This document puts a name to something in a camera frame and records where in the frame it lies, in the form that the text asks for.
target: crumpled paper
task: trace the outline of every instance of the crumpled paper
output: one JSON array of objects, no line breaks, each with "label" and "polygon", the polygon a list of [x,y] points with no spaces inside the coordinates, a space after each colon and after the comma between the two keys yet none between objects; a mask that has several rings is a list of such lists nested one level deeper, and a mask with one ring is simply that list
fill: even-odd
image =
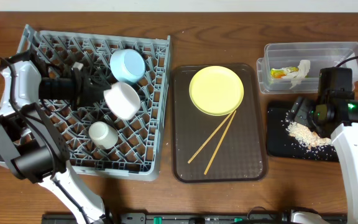
[{"label": "crumpled paper", "polygon": [[306,77],[310,70],[310,61],[309,60],[301,60],[299,63],[299,71],[291,72],[281,77],[283,79],[290,79],[292,86],[290,89],[294,88],[296,85],[299,85],[304,77]]}]

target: cup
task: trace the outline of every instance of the cup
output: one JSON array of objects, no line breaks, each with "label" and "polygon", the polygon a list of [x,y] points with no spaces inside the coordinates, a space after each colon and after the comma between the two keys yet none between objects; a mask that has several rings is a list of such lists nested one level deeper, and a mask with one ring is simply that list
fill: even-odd
[{"label": "cup", "polygon": [[107,106],[112,113],[123,120],[131,119],[140,109],[140,98],[127,83],[117,82],[110,90],[103,92]]},{"label": "cup", "polygon": [[110,149],[118,141],[118,132],[102,121],[93,123],[88,133],[93,143],[100,149]]},{"label": "cup", "polygon": [[125,49],[117,50],[111,55],[110,69],[119,82],[133,85],[143,77],[146,65],[140,53]]}]

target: green led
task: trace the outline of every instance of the green led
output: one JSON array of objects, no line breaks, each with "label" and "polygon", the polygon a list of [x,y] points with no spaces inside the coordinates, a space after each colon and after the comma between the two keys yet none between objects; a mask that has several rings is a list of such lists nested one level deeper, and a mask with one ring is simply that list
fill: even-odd
[{"label": "green led", "polygon": [[352,103],[348,103],[347,107],[351,110],[351,109],[355,108],[356,106]]}]

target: wood grain surface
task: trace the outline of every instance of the wood grain surface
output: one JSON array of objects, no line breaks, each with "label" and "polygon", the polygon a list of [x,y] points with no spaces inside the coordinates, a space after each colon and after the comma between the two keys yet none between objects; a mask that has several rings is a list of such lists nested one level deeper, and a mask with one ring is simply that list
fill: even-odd
[{"label": "wood grain surface", "polygon": [[[36,30],[153,39],[171,35],[172,68],[247,63],[255,69],[257,59],[263,56],[269,43],[358,41],[358,14],[0,12],[0,56],[15,54],[25,24]],[[0,99],[3,88],[0,76]],[[260,94],[262,111],[271,100],[296,97]],[[268,210],[302,206],[320,213],[347,212],[338,163],[269,157],[268,174],[258,182],[177,181],[172,174],[171,105],[168,101],[161,173],[157,180],[81,176],[114,212],[228,214],[245,213],[257,205]],[[39,223],[44,213],[62,212],[68,209],[53,194],[27,180],[16,179],[0,167],[0,223]]]}]

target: wooden chopstick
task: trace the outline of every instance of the wooden chopstick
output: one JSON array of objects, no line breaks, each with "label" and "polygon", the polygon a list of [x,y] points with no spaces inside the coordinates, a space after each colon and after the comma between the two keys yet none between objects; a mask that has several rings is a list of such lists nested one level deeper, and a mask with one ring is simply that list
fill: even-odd
[{"label": "wooden chopstick", "polygon": [[204,175],[206,175],[206,173],[208,173],[209,167],[211,167],[211,164],[212,164],[212,162],[213,162],[214,159],[215,159],[215,155],[216,155],[216,153],[218,152],[219,147],[221,146],[221,144],[222,144],[222,142],[223,142],[223,139],[224,139],[224,137],[225,137],[225,135],[226,135],[226,133],[227,133],[229,127],[230,127],[230,124],[231,124],[231,121],[232,121],[233,118],[234,118],[234,115],[236,115],[236,111],[234,111],[233,116],[231,116],[230,121],[229,121],[229,124],[227,124],[226,129],[224,130],[223,135],[222,135],[222,137],[221,137],[221,140],[219,141],[218,146],[216,146],[216,149],[215,149],[215,151],[214,151],[214,154],[212,155],[212,158],[211,158],[211,160],[209,161],[209,164],[208,164],[208,166],[207,166],[206,169],[205,169]]},{"label": "wooden chopstick", "polygon": [[212,132],[212,134],[208,137],[207,140],[205,140],[205,142],[203,143],[203,145],[196,151],[196,153],[194,153],[194,155],[189,159],[189,161],[187,162],[188,164],[191,163],[193,161],[193,159],[198,155],[199,152],[201,152],[201,150],[204,148],[205,145],[207,145],[207,143],[209,142],[209,140],[211,140],[211,138],[217,133],[217,131],[219,131],[219,129],[221,128],[221,126],[227,121],[227,119],[230,117],[230,115],[232,115],[233,112],[229,113],[229,115],[222,121],[222,123],[215,129],[214,132]]}]

